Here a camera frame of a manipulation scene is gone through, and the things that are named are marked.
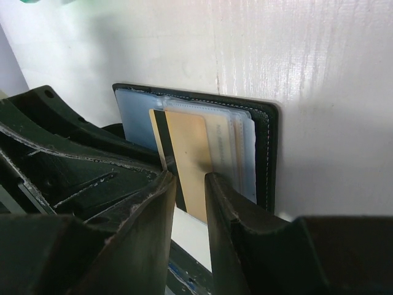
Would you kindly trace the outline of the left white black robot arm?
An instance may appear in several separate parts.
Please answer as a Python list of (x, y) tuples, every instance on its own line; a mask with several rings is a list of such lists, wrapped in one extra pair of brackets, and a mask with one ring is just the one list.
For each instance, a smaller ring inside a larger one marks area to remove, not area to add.
[(1, 100), (1, 184), (29, 213), (88, 219), (160, 173), (156, 152), (89, 123), (48, 85)]

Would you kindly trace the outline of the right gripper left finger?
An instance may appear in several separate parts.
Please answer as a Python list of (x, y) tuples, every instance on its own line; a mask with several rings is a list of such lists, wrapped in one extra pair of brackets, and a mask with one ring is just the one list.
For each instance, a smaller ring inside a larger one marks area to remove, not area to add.
[(161, 173), (103, 211), (1, 216), (2, 294), (163, 294), (176, 178)]

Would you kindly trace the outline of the black leather card holder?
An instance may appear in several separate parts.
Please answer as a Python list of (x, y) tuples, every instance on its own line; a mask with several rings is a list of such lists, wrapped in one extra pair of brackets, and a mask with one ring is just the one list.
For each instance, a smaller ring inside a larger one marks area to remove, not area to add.
[(156, 152), (162, 167), (178, 176), (180, 209), (206, 219), (204, 176), (214, 172), (274, 212), (279, 122), (274, 104), (123, 83), (112, 89), (125, 138)]

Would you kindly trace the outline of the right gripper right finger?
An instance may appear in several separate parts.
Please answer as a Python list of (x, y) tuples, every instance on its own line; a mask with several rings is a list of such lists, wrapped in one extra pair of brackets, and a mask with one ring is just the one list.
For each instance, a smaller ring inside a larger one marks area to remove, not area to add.
[(216, 294), (391, 294), (390, 216), (285, 221), (205, 177)]

